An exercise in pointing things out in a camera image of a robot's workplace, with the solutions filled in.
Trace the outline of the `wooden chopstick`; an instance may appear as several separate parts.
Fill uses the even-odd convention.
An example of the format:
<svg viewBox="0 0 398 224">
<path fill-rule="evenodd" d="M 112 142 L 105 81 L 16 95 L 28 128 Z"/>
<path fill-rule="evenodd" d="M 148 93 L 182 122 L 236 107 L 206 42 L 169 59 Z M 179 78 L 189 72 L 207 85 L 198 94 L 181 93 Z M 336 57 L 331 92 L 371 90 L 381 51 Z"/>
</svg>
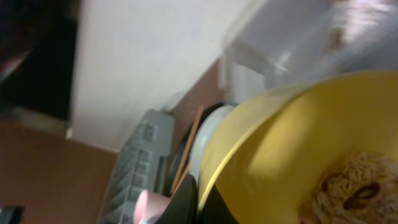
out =
<svg viewBox="0 0 398 224">
<path fill-rule="evenodd" d="M 184 178 L 187 176 L 187 174 L 189 173 L 189 164 L 185 167 L 184 171 L 182 172 L 181 176 L 178 178 L 178 181 L 175 185 L 175 187 L 172 188 L 171 191 L 171 196 L 173 197 L 174 194 L 176 193 L 176 191 L 178 190 L 178 188 L 180 187 L 181 183 L 183 182 Z"/>
<path fill-rule="evenodd" d="M 190 134 L 187 139 L 187 143 L 185 145 L 185 148 L 184 148 L 181 160 L 180 160 L 180 164 L 178 165 L 178 169 L 177 169 L 172 187 L 170 189 L 170 194 L 171 194 L 172 188 L 175 187 L 175 185 L 178 181 L 178 178 L 181 176 L 185 167 L 189 164 L 189 154 L 191 152 L 192 144 L 195 139 L 195 136 L 196 136 L 196 133 L 197 133 L 197 130 L 199 127 L 199 123 L 200 123 L 201 117 L 203 115 L 203 111 L 204 111 L 204 106 L 203 105 L 199 106 L 198 111 L 195 115 L 195 119 L 193 121 L 191 130 L 190 130 Z"/>
</svg>

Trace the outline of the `round black tray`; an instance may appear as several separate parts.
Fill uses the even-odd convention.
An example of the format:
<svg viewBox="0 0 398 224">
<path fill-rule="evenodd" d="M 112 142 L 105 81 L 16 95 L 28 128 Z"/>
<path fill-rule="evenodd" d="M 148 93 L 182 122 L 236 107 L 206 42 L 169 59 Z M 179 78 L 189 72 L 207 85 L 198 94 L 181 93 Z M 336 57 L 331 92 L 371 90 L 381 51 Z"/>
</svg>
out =
<svg viewBox="0 0 398 224">
<path fill-rule="evenodd" d="M 225 106 L 224 102 L 217 102 L 217 103 L 211 105 L 210 107 L 207 107 L 206 109 L 204 109 L 203 114 L 198 123 L 197 131 L 200 130 L 200 128 L 205 123 L 206 119 L 214 111 L 218 110 L 219 108 L 221 108 L 223 106 Z M 178 169 L 178 166 L 182 159 L 182 155 L 183 155 L 185 146 L 188 142 L 192 126 L 193 126 L 193 123 L 191 123 L 191 125 L 188 127 L 188 130 L 184 132 L 183 138 L 177 144 L 176 153 L 169 159 L 170 164 L 169 164 L 169 169 L 168 169 L 167 175 L 166 175 L 167 178 L 165 180 L 165 185 L 164 185 L 165 189 L 163 190 L 164 195 L 170 195 L 170 190 L 172 189 L 172 184 L 173 184 L 174 178 L 177 174 L 177 169 Z"/>
</svg>

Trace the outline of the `yellow bowl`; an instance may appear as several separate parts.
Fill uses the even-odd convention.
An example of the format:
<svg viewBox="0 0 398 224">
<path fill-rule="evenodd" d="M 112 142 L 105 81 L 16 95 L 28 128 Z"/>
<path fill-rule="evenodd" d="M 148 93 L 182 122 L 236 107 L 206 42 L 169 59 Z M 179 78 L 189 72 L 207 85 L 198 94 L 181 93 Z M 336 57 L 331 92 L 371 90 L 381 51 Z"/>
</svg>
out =
<svg viewBox="0 0 398 224">
<path fill-rule="evenodd" d="M 203 155 L 197 209 L 217 189 L 239 223 L 296 223 L 324 173 L 352 150 L 397 158 L 396 72 L 285 86 L 235 107 Z"/>
</svg>

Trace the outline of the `grey plate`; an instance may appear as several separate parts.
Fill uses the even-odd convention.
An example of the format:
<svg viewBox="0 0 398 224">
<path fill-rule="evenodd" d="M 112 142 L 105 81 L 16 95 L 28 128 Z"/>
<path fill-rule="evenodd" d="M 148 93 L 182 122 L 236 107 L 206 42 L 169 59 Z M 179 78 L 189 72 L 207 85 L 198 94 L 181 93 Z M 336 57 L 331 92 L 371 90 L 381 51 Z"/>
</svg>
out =
<svg viewBox="0 0 398 224">
<path fill-rule="evenodd" d="M 199 179 L 200 165 L 208 141 L 222 120 L 224 120 L 232 110 L 234 110 L 234 106 L 217 103 L 203 112 L 203 116 L 200 118 L 198 131 L 193 140 L 189 159 L 189 174 L 192 175 L 196 181 Z"/>
</svg>

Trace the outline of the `pink cup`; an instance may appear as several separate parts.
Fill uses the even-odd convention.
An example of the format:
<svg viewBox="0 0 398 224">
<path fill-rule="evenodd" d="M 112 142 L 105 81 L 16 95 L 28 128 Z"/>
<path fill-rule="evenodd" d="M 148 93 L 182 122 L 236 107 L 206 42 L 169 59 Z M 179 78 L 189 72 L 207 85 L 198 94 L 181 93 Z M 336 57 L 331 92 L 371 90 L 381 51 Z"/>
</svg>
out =
<svg viewBox="0 0 398 224">
<path fill-rule="evenodd" d="M 170 198 L 144 190 L 137 199 L 134 209 L 133 224 L 153 224 L 164 213 Z"/>
</svg>

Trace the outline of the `clear plastic bin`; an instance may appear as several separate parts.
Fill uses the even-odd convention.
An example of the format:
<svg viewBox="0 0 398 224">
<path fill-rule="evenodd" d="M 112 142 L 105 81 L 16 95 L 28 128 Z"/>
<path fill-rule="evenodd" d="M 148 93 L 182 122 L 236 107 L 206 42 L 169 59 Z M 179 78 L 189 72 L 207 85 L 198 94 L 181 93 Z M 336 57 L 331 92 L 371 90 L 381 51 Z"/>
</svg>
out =
<svg viewBox="0 0 398 224">
<path fill-rule="evenodd" d="M 220 86 L 235 105 L 270 88 L 396 69 L 396 1 L 253 1 L 223 38 Z"/>
</svg>

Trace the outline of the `food scraps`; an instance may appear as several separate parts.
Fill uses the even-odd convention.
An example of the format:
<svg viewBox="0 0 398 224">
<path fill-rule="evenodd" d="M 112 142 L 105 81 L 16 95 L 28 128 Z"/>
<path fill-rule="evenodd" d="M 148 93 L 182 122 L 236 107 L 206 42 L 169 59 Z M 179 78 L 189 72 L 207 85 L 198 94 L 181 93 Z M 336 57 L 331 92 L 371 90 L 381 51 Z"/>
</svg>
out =
<svg viewBox="0 0 398 224">
<path fill-rule="evenodd" d="M 332 167 L 302 205 L 299 223 L 397 223 L 397 161 L 355 152 Z"/>
</svg>

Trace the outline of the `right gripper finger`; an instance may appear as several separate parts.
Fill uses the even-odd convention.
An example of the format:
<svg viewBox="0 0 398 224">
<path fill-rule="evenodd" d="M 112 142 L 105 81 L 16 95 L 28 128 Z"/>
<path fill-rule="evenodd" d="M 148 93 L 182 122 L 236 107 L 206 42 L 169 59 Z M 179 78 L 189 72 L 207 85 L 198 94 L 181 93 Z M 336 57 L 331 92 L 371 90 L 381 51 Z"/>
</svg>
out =
<svg viewBox="0 0 398 224">
<path fill-rule="evenodd" d="M 238 224 L 232 216 L 216 187 L 205 202 L 203 210 L 197 211 L 198 189 L 195 178 L 188 174 L 171 198 L 165 211 L 155 224 Z"/>
</svg>

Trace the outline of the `grey dishwasher rack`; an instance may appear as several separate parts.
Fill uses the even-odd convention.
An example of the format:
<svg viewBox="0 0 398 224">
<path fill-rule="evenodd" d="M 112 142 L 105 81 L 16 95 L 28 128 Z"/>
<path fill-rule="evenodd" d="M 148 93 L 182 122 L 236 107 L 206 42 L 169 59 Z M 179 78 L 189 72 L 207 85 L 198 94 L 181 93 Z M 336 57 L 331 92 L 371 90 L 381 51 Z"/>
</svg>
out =
<svg viewBox="0 0 398 224">
<path fill-rule="evenodd" d="M 174 127 L 171 115 L 146 112 L 118 155 L 98 224 L 133 223 L 141 192 L 163 192 Z"/>
</svg>

